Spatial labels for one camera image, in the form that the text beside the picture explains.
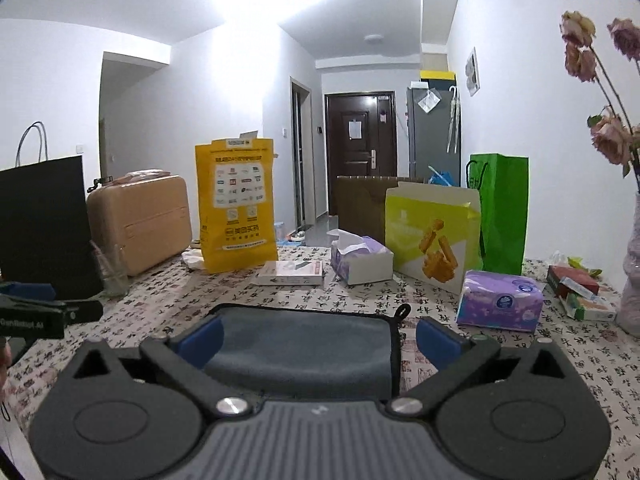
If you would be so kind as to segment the black paper shopping bag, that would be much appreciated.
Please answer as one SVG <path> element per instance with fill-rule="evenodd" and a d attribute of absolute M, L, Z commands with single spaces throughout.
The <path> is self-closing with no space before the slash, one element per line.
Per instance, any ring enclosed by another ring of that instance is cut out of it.
<path fill-rule="evenodd" d="M 81 300 L 103 290 L 93 255 L 80 156 L 50 159 L 42 122 L 38 162 L 1 173 L 1 277 L 50 285 L 59 300 Z"/>

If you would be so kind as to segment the yellow paper delivery bag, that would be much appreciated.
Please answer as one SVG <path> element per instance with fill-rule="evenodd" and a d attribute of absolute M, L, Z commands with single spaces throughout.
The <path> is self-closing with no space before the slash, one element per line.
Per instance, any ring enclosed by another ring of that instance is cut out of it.
<path fill-rule="evenodd" d="M 273 140 L 220 139 L 195 148 L 200 245 L 210 274 L 278 258 Z"/>

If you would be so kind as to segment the flat white box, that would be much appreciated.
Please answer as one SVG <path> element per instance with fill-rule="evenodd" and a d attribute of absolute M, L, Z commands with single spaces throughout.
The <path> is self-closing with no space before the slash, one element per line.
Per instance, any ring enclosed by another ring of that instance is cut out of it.
<path fill-rule="evenodd" d="M 260 286 L 320 286 L 323 275 L 320 260 L 268 261 L 254 275 L 252 283 Z"/>

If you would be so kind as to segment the lime green snack bag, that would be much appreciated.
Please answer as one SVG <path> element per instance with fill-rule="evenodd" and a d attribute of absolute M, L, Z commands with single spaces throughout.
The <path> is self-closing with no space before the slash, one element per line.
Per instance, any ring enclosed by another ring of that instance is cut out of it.
<path fill-rule="evenodd" d="M 480 194 L 401 182 L 385 196 L 385 245 L 394 270 L 457 295 L 480 267 Z"/>

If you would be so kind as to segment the clear drinking glass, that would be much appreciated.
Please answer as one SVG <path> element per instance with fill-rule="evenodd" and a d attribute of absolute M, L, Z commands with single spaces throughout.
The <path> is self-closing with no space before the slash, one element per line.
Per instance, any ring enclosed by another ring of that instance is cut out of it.
<path fill-rule="evenodd" d="M 95 242 L 91 242 L 91 246 L 104 294 L 108 298 L 125 297 L 129 290 L 129 278 L 122 260 L 122 248 L 115 244 L 110 249 L 103 249 Z"/>

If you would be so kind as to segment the yellow box on refrigerator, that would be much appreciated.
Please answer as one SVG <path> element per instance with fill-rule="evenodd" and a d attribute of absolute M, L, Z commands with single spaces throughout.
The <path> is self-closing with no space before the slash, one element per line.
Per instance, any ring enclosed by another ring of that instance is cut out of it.
<path fill-rule="evenodd" d="M 456 74 L 449 70 L 421 70 L 420 81 L 437 90 L 448 90 L 457 85 Z"/>

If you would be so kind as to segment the open white tissue box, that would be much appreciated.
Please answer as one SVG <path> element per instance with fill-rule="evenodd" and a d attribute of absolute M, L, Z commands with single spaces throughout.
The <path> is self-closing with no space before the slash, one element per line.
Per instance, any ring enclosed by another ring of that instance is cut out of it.
<path fill-rule="evenodd" d="M 331 266 L 346 285 L 356 286 L 389 281 L 394 274 L 394 253 L 370 236 L 334 229 L 331 239 Z"/>

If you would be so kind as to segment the red and green boxes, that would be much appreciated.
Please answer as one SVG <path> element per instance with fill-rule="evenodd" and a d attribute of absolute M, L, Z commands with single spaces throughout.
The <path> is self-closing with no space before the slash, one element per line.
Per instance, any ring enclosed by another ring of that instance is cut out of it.
<path fill-rule="evenodd" d="M 602 297 L 598 282 L 572 266 L 548 266 L 547 283 L 566 315 L 576 321 L 614 322 L 616 310 Z"/>

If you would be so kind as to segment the purple tissue pack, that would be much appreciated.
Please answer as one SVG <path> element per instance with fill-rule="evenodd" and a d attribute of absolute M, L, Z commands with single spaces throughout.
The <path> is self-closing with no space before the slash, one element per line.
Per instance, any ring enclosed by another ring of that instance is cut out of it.
<path fill-rule="evenodd" d="M 533 333 L 543 306 L 542 290 L 531 278 L 468 271 L 456 321 L 458 325 Z"/>

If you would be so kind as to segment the purple and grey towel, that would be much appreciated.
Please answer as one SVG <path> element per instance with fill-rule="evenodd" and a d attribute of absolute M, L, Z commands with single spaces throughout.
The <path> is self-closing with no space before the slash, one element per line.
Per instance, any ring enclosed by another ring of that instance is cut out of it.
<path fill-rule="evenodd" d="M 260 396 L 388 401 L 399 393 L 399 325 L 410 312 L 218 304 L 168 346 L 217 382 Z"/>

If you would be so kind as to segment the grey refrigerator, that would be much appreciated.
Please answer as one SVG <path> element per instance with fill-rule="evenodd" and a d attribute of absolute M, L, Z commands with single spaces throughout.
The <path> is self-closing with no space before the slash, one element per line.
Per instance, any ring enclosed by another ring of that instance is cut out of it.
<path fill-rule="evenodd" d="M 452 84 L 407 90 L 410 178 L 427 182 L 443 177 L 452 185 L 460 184 L 458 104 Z"/>

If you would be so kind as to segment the green glossy gift bag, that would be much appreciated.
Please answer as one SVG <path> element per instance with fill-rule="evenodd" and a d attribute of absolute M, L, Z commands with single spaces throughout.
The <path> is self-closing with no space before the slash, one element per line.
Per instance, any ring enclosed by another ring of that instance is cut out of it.
<path fill-rule="evenodd" d="M 528 219 L 528 158 L 472 154 L 465 166 L 465 180 L 468 188 L 480 194 L 483 270 L 520 275 Z"/>

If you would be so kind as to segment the white textured vase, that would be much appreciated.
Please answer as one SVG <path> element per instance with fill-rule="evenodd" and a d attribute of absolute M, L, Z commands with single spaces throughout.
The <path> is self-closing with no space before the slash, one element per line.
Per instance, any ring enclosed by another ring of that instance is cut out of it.
<path fill-rule="evenodd" d="M 636 197 L 634 225 L 623 262 L 626 283 L 620 297 L 616 322 L 627 334 L 640 335 L 640 200 Z"/>

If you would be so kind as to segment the dark brown entrance door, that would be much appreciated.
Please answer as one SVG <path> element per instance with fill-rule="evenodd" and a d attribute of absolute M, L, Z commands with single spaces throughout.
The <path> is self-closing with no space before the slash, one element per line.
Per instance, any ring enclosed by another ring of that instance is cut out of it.
<path fill-rule="evenodd" d="M 395 93 L 330 93 L 324 96 L 329 214 L 337 213 L 338 177 L 397 177 Z"/>

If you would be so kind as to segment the tan hard suitcase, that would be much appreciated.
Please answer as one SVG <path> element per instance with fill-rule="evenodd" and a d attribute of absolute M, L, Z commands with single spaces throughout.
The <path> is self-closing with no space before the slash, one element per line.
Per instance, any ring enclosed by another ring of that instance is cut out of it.
<path fill-rule="evenodd" d="M 92 240 L 116 255 L 129 276 L 180 254 L 192 240 L 188 190 L 179 176 L 110 183 L 88 194 L 87 208 Z"/>

